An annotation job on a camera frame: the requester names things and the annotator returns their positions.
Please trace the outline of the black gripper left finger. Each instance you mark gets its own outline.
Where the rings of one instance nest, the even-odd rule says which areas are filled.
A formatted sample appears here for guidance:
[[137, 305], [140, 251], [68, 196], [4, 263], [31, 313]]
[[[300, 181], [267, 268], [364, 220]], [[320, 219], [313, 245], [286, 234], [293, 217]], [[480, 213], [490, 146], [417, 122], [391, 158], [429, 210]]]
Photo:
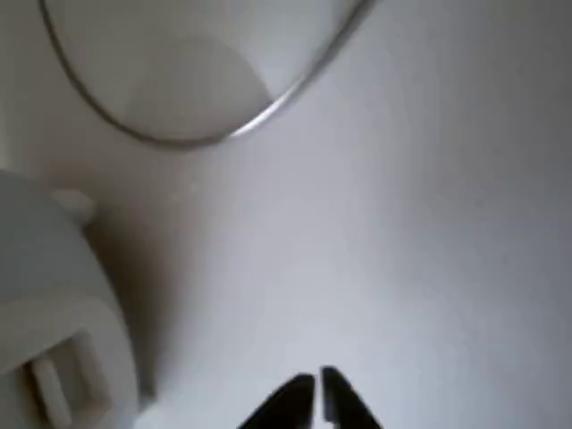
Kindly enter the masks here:
[[296, 374], [270, 394], [239, 428], [309, 428], [314, 399], [315, 377]]

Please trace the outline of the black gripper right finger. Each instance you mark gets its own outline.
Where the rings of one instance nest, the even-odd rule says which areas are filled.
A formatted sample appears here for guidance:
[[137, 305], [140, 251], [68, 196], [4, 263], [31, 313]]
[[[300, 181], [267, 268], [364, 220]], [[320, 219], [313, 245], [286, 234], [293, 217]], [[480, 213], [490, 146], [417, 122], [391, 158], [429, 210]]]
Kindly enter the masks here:
[[324, 420], [334, 428], [381, 429], [374, 414], [335, 366], [321, 368]]

